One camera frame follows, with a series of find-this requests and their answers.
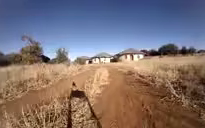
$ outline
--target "grassland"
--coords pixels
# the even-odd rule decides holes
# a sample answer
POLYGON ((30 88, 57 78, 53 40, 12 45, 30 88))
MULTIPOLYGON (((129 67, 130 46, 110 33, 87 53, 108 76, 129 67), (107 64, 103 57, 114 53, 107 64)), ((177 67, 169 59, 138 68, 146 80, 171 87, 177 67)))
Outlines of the grassland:
POLYGON ((199 111, 205 120, 205 56, 163 57, 122 63, 154 87, 164 87, 172 101, 199 111))
MULTIPOLYGON (((167 89, 171 102, 199 111, 205 120, 205 56, 163 57, 143 59, 139 62, 110 64, 135 72, 135 78, 146 78, 154 88, 167 89)), ((0 104, 27 93, 52 85, 61 78, 75 75, 89 66, 71 65, 31 65, 0 68, 0 104)), ((109 83, 106 68, 99 68, 95 75, 87 80, 84 91, 92 105, 95 97, 100 96, 104 85, 109 83)), ((83 115, 87 108, 82 101, 74 103, 83 115)), ((8 127, 63 127, 67 123, 67 100, 55 99, 50 104, 39 105, 34 111, 23 112, 22 118, 7 115, 8 127)))
POLYGON ((52 85, 61 78, 75 75, 82 66, 64 64, 9 66, 0 68, 0 104, 27 93, 52 85))

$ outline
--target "yellow grass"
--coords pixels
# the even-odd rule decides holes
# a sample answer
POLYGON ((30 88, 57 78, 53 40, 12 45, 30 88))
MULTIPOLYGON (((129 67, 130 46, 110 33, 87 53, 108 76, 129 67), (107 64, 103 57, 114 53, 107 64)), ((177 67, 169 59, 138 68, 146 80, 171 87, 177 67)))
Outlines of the yellow grass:
POLYGON ((106 68, 97 69, 95 75, 86 81, 85 92, 91 105, 95 103, 96 97, 102 93, 107 84, 109 84, 109 72, 106 68))
POLYGON ((39 104, 32 106, 20 117, 5 115, 6 127, 8 128, 59 128, 67 127, 68 112, 71 112, 72 127, 79 128, 98 128, 97 120, 92 118, 89 104, 94 103, 95 97, 98 96, 105 84, 108 84, 108 70, 99 68, 95 74, 86 80, 84 91, 90 100, 85 98, 73 97, 72 99, 55 99, 50 104, 39 104))
POLYGON ((29 90, 50 86, 59 79, 74 75, 84 69, 83 66, 64 64, 0 68, 0 104, 20 97, 29 90))
POLYGON ((166 88, 184 106, 199 109, 205 120, 205 56, 156 57, 117 65, 145 76, 154 87, 166 88))

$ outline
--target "wall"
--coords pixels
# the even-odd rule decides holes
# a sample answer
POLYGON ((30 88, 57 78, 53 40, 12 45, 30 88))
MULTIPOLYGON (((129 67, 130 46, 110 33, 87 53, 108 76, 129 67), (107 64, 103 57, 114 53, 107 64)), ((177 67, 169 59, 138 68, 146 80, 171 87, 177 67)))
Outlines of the wall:
POLYGON ((89 60, 86 60, 85 64, 89 64, 89 60))
MULTIPOLYGON (((143 58, 144 58, 143 54, 133 54, 133 61, 139 61, 140 59, 143 59, 143 58)), ((119 59, 121 61, 132 61, 131 54, 122 55, 119 57, 119 59)))
POLYGON ((92 63, 99 64, 99 63, 110 63, 111 58, 93 58, 92 63))

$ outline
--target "house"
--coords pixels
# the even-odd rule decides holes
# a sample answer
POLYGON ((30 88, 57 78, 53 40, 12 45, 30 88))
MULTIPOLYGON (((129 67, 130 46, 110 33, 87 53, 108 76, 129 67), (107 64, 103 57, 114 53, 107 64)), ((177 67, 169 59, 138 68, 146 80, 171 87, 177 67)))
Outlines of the house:
POLYGON ((115 56, 120 61, 138 61, 144 58, 145 53, 134 48, 129 48, 116 54, 115 56))
POLYGON ((85 64, 90 64, 90 57, 88 57, 88 56, 81 56, 80 57, 81 59, 82 59, 82 61, 85 61, 84 63, 85 64))
POLYGON ((102 52, 95 56, 93 56, 90 60, 93 64, 100 64, 100 63, 110 63, 112 59, 112 55, 102 52))
POLYGON ((75 63, 78 63, 78 64, 90 64, 90 57, 88 57, 88 56, 77 57, 76 60, 75 60, 75 63))

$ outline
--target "white house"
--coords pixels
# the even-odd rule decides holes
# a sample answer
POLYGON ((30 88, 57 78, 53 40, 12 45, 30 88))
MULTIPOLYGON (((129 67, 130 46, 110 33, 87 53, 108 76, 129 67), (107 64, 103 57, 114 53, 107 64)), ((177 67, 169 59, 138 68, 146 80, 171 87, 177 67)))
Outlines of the white house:
POLYGON ((144 58, 145 53, 134 48, 129 48, 116 54, 116 56, 120 61, 139 61, 144 58))
POLYGON ((110 63, 112 56, 106 52, 99 53, 93 56, 90 60, 93 64, 110 63))

